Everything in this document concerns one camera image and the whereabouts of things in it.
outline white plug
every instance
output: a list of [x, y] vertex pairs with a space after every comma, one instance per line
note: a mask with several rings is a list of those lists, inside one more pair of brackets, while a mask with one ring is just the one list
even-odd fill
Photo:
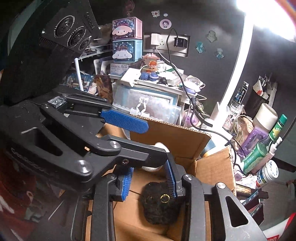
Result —
[[151, 45], [161, 45], [163, 38], [160, 34], [151, 34]]

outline yellow ring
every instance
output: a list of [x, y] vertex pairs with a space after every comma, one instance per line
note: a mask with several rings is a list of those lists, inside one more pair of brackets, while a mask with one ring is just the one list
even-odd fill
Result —
[[167, 194], [163, 194], [163, 195], [160, 197], [160, 200], [161, 200], [163, 197], [168, 197], [168, 201], [170, 200], [170, 196], [167, 195]]

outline purple package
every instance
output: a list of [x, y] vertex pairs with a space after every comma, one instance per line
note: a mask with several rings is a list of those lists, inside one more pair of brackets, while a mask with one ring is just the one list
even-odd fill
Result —
[[[243, 142], [242, 149], [244, 150], [244, 153], [248, 155], [253, 148], [256, 146], [256, 144], [265, 139], [268, 136], [268, 133], [258, 126], [255, 126], [248, 138]], [[241, 157], [244, 158], [244, 153], [242, 152], [241, 149], [238, 150], [237, 154]]]

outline green bottle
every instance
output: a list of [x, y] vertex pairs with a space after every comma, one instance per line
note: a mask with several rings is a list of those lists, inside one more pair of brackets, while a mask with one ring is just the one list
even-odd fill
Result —
[[269, 135], [264, 140], [258, 142], [254, 149], [249, 153], [249, 155], [244, 158], [243, 172], [245, 174], [250, 172], [267, 155], [271, 144], [276, 141], [286, 121], [287, 117], [285, 115], [282, 115], [269, 133]]

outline green bottle cap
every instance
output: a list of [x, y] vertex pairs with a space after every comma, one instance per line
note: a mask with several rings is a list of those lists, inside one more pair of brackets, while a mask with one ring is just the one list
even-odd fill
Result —
[[281, 118], [279, 119], [279, 122], [280, 122], [282, 125], [284, 125], [284, 124], [286, 123], [286, 121], [287, 121], [287, 117], [286, 117], [284, 114], [282, 114], [282, 115], [281, 115]]

